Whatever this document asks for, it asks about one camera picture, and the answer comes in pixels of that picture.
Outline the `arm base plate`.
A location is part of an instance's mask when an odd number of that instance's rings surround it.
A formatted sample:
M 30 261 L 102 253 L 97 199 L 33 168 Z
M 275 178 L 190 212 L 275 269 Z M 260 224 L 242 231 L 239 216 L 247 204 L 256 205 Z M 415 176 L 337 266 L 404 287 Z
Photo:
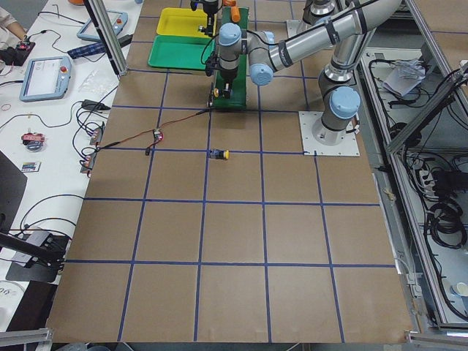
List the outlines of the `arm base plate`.
M 306 156 L 360 156 L 351 121 L 345 130 L 334 132 L 322 125 L 322 111 L 299 111 L 303 154 Z

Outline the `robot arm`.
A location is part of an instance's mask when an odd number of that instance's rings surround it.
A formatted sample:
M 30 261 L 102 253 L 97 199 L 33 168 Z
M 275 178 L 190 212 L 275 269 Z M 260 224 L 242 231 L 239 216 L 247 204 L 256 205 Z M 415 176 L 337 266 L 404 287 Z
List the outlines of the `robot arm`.
M 219 0 L 194 0 L 190 1 L 190 9 L 191 11 L 196 11 L 197 6 L 201 5 L 203 11 L 206 15 L 206 24 L 204 26 L 200 26 L 198 31 L 203 33 L 208 37 L 214 36 L 214 26 L 215 26 L 215 16 L 222 8 L 222 4 L 220 4 Z
M 373 30 L 383 24 L 399 7 L 399 1 L 349 1 L 341 12 L 334 13 L 330 1 L 308 1 L 305 9 L 318 10 L 303 18 L 306 29 L 275 42 L 269 31 L 241 28 L 233 19 L 226 20 L 213 38 L 215 49 L 205 61 L 205 73 L 216 75 L 208 98 L 209 107 L 228 109 L 244 106 L 239 98 L 246 92 L 238 85 L 242 56 L 249 60 L 253 84 L 266 86 L 275 72 L 291 67 L 325 48 L 334 47 L 331 62 L 324 68 L 326 78 L 334 83 L 347 82 L 361 57 Z

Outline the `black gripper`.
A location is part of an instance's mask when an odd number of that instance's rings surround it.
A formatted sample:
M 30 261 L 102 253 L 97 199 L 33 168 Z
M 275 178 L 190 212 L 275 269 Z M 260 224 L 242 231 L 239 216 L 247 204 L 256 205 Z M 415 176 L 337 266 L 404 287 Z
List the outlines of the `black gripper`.
M 212 37 L 215 35 L 217 12 L 205 12 L 205 15 L 206 24 L 204 26 L 199 26 L 199 32 L 207 37 Z
M 232 84 L 238 75 L 239 57 L 226 59 L 214 51 L 205 60 L 205 74 L 210 77 L 217 70 L 224 81 L 223 97 L 230 99 L 233 94 Z

